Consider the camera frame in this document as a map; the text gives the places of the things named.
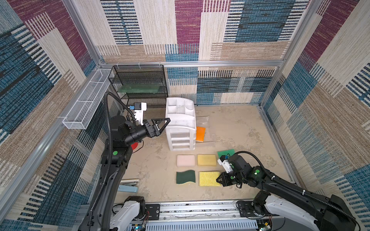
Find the pale yellow cellulose sponge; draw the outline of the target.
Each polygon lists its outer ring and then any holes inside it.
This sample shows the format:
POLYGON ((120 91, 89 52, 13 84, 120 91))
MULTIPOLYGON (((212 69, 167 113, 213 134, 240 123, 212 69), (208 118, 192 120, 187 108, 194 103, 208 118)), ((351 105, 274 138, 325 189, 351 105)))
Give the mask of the pale yellow cellulose sponge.
POLYGON ((216 180, 221 175, 220 172, 200 172, 199 173, 199 185, 202 187, 219 187, 222 186, 216 180))

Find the white plastic drawer organizer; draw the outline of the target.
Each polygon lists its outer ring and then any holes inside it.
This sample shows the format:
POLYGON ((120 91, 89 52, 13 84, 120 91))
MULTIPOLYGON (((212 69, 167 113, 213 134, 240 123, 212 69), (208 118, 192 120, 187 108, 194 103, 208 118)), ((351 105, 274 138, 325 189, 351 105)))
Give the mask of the white plastic drawer organizer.
POLYGON ((196 114, 194 102, 180 97, 166 99, 166 117, 171 121, 165 132, 171 151, 195 150, 196 114))

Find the dark green scouring sponge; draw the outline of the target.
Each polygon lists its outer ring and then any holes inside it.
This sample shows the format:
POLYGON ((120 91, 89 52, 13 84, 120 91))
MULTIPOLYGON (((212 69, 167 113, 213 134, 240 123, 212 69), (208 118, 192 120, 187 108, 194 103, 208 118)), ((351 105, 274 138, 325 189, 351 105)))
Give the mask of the dark green scouring sponge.
POLYGON ((176 172, 176 184, 185 184, 188 182, 196 182, 196 174, 194 170, 176 172))

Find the orange sponge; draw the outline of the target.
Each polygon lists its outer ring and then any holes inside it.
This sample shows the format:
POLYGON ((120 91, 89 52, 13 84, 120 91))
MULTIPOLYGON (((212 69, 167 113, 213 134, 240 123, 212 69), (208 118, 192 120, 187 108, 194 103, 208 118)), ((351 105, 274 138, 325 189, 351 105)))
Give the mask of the orange sponge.
POLYGON ((198 142, 204 142, 205 132, 206 132, 206 128, 204 128, 204 127, 197 127, 197 130, 196 130, 196 141, 198 141, 198 142))

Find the pink sponge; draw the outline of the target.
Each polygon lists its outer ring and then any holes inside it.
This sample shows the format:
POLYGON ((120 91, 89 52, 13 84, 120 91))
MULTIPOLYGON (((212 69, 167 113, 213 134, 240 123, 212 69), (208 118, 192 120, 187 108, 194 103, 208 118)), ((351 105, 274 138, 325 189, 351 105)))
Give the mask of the pink sponge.
POLYGON ((177 167, 194 167, 196 160, 194 155, 178 155, 176 159, 177 167))

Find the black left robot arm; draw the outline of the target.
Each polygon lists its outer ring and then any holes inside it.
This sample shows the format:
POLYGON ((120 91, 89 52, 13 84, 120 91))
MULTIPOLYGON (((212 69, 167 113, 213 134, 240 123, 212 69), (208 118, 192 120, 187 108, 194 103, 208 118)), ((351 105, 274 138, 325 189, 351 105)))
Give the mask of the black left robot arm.
POLYGON ((80 231, 124 231, 132 220, 143 220, 147 216, 142 196, 129 196, 116 215, 112 214, 112 209, 133 154, 132 144, 146 137, 160 136, 170 121, 169 118, 152 119, 136 125, 124 116, 114 116, 108 120, 108 139, 102 153, 98 185, 79 226, 80 231))

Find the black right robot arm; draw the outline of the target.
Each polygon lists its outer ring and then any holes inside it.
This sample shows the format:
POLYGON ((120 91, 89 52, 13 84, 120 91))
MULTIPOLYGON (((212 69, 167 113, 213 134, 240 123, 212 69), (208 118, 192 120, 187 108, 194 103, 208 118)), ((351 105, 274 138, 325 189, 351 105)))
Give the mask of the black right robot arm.
POLYGON ((218 164, 224 172, 216 179, 223 187, 244 184, 258 188, 252 201, 236 203, 241 217, 265 217, 279 215, 295 221, 313 231, 355 231, 361 227, 344 200, 336 195, 326 197, 290 183, 266 169, 252 153, 258 163, 252 167, 242 152, 231 156, 220 156, 218 164))

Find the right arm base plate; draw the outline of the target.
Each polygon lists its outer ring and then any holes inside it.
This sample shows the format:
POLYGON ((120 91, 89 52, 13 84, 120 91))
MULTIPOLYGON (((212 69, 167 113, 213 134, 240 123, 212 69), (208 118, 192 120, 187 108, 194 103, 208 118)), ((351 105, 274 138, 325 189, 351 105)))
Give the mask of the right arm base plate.
POLYGON ((278 216, 268 212, 265 205, 258 204, 253 201, 239 200, 236 202, 236 208, 243 218, 264 218, 270 216, 278 216))

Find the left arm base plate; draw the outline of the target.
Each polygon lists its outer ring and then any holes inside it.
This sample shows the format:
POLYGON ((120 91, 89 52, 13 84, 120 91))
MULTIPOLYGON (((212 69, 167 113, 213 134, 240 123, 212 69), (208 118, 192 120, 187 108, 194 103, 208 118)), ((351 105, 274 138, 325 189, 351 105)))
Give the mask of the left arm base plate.
POLYGON ((145 206, 145 221, 159 220, 160 219, 160 204, 146 204, 145 206))

